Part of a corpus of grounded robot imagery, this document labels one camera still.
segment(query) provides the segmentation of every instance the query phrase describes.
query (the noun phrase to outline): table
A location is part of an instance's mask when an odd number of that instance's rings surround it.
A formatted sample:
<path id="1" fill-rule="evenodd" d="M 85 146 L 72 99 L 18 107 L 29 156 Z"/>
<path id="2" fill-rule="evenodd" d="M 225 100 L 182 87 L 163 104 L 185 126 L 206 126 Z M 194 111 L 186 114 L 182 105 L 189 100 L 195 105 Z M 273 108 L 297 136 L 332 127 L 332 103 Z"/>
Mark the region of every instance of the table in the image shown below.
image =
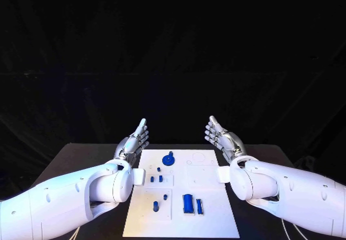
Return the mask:
<path id="1" fill-rule="evenodd" d="M 33 186 L 46 181 L 48 179 L 91 168 L 104 164 L 113 159 L 117 144 L 82 144 L 70 143 L 59 151 L 49 166 L 36 179 Z M 281 148 L 276 145 L 245 145 L 248 155 L 254 156 L 258 160 L 279 164 L 287 167 L 293 167 Z M 150 144 L 147 149 L 195 149 L 195 150 L 215 150 L 219 166 L 227 166 L 228 162 L 224 159 L 222 152 L 211 144 Z M 240 200 L 231 185 L 225 185 L 230 203 L 232 207 L 232 213 L 235 223 L 240 232 L 240 239 L 243 240 L 287 240 L 287 235 L 283 228 L 281 219 L 273 216 L 263 209 L 251 206 L 245 201 Z M 123 238 L 123 231 L 126 227 L 130 199 L 123 202 L 116 209 L 106 212 L 95 220 L 88 222 L 80 229 L 77 236 L 78 240 L 114 240 Z M 300 240 L 297 230 L 292 223 L 286 223 L 286 229 L 290 235 L 290 239 Z M 300 231 L 306 235 L 309 240 L 313 239 L 341 239 L 332 236 L 317 234 L 303 228 Z M 75 231 L 67 233 L 64 236 L 55 238 L 57 240 L 68 240 Z M 127 240 L 144 240 L 143 238 L 124 238 Z"/>

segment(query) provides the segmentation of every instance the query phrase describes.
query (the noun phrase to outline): white robotic arm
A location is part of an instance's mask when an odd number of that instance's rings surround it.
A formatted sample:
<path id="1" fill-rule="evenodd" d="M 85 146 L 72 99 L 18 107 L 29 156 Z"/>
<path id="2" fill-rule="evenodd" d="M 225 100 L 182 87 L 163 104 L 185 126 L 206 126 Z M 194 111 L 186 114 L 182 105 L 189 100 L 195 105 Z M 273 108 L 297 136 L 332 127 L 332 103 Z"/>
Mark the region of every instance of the white robotic arm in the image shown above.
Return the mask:
<path id="1" fill-rule="evenodd" d="M 328 177 L 258 161 L 214 116 L 205 139 L 222 150 L 230 166 L 218 168 L 221 183 L 231 183 L 235 195 L 313 232 L 346 238 L 346 186 Z"/>
<path id="2" fill-rule="evenodd" d="M 149 145 L 146 119 L 119 144 L 106 164 L 58 176 L 0 202 L 0 239 L 48 240 L 64 235 L 129 199 L 143 186 L 144 169 L 133 169 Z"/>

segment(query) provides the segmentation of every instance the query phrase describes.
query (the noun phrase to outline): black background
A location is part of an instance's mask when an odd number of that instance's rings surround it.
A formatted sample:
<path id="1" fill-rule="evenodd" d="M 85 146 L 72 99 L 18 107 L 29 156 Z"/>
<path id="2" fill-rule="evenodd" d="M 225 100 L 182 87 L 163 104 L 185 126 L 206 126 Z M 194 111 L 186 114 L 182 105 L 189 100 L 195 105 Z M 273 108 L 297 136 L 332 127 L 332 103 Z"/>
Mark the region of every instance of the black background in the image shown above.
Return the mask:
<path id="1" fill-rule="evenodd" d="M 21 189 L 65 144 L 204 144 L 215 115 L 247 144 L 346 182 L 346 6 L 3 0 L 2 174 Z"/>

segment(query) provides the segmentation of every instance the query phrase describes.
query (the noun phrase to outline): blue knob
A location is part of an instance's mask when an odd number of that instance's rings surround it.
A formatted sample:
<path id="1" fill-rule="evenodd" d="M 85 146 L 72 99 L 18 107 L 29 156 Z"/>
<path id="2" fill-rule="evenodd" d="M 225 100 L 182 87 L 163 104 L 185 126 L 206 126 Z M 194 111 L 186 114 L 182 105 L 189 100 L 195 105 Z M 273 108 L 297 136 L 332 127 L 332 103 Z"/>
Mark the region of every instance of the blue knob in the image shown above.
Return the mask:
<path id="1" fill-rule="evenodd" d="M 175 157 L 173 157 L 173 152 L 170 151 L 169 152 L 169 155 L 166 155 L 162 159 L 162 163 L 166 165 L 166 166 L 172 166 L 175 164 Z"/>
<path id="2" fill-rule="evenodd" d="M 153 202 L 153 211 L 155 212 L 159 211 L 159 202 L 157 201 Z"/>

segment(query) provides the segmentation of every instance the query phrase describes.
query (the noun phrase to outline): small blue part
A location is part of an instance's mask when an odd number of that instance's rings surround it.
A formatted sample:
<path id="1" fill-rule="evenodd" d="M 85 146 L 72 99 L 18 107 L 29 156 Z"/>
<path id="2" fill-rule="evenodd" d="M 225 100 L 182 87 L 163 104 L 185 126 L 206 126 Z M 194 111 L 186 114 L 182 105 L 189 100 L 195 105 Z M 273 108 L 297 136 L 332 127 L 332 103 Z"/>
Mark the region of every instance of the small blue part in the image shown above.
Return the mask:
<path id="1" fill-rule="evenodd" d="M 175 164 L 175 157 L 173 157 L 173 152 L 170 151 L 169 152 L 169 155 L 166 155 L 162 159 L 162 163 L 166 165 L 166 166 L 172 166 Z"/>
<path id="2" fill-rule="evenodd" d="M 153 202 L 153 211 L 155 212 L 159 211 L 159 202 L 157 201 Z"/>
<path id="3" fill-rule="evenodd" d="M 194 196 L 191 194 L 185 194 L 182 196 L 183 198 L 183 213 L 185 214 L 194 214 Z"/>
<path id="4" fill-rule="evenodd" d="M 202 201 L 201 199 L 196 200 L 196 212 L 199 215 L 204 215 L 204 209 L 202 209 Z"/>

